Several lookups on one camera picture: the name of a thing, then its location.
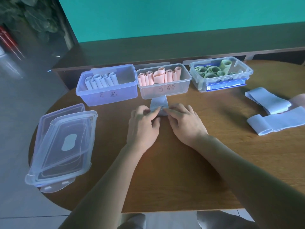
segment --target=right hand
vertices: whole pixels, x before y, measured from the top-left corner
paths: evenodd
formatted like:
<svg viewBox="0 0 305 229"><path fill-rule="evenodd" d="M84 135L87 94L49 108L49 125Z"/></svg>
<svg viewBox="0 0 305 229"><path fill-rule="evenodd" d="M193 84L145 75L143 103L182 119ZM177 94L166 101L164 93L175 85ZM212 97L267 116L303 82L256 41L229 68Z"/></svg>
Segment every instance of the right hand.
<svg viewBox="0 0 305 229"><path fill-rule="evenodd" d="M184 144L195 148L200 140L208 136L201 119L190 105L174 104L163 110L168 114L174 134Z"/></svg>

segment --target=forearm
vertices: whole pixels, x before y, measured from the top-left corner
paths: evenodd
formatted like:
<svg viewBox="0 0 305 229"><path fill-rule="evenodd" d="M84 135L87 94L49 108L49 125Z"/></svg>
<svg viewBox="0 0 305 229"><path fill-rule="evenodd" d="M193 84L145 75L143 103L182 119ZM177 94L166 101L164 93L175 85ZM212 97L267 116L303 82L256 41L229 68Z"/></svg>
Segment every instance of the forearm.
<svg viewBox="0 0 305 229"><path fill-rule="evenodd" d="M142 154L137 148L126 145L60 228L116 228L133 172Z"/></svg>
<svg viewBox="0 0 305 229"><path fill-rule="evenodd" d="M305 197L207 136L195 148L217 170L260 228L303 226Z"/></svg>

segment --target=hand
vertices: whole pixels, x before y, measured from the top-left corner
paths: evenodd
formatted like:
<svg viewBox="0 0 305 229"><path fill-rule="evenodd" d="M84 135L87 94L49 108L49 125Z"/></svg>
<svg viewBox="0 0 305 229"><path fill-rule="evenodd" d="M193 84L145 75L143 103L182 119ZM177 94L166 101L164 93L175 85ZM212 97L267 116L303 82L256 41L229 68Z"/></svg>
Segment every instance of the hand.
<svg viewBox="0 0 305 229"><path fill-rule="evenodd" d="M156 118L152 124L152 120L158 115L161 107L144 116L144 111L149 108L142 105L132 111L132 117L129 119L129 127L127 134L127 144L134 145L142 153L154 144L159 135L160 118Z"/></svg>
<svg viewBox="0 0 305 229"><path fill-rule="evenodd" d="M208 135L201 119L190 105L174 104L163 108L168 114L174 134L184 144L194 148L196 144Z"/></svg>

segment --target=folded blue paper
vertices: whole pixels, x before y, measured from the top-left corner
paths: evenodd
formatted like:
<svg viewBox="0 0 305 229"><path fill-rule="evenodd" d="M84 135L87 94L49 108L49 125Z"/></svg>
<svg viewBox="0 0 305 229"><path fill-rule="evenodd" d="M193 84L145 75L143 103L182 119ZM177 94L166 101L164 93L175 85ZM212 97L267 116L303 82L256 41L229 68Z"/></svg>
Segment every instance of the folded blue paper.
<svg viewBox="0 0 305 229"><path fill-rule="evenodd" d="M167 113L163 110L163 108L168 108L167 98L166 96L159 96L156 98L152 98L152 101L150 102L150 110L154 111L159 106L161 106L161 110L158 114L158 116L167 116Z"/></svg>
<svg viewBox="0 0 305 229"><path fill-rule="evenodd" d="M259 136L262 136L270 132L305 125L305 108L300 106L288 112L265 117L255 115L250 117L247 122Z"/></svg>
<svg viewBox="0 0 305 229"><path fill-rule="evenodd" d="M291 106L288 100L279 98L262 87L246 92L245 96L263 106L269 115L288 111Z"/></svg>

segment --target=left hand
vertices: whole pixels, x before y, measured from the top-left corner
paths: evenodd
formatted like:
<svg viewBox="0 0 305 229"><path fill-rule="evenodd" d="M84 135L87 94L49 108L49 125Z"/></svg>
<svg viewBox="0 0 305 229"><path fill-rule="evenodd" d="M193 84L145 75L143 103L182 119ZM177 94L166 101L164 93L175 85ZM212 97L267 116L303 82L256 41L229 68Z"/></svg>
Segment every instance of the left hand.
<svg viewBox="0 0 305 229"><path fill-rule="evenodd" d="M149 111L147 106L138 106L132 111L132 117L129 119L129 127L127 134L127 144L133 145L142 153L146 152L154 144L160 127L160 118L156 118L152 124L152 120L158 115L161 107L144 116L144 111Z"/></svg>

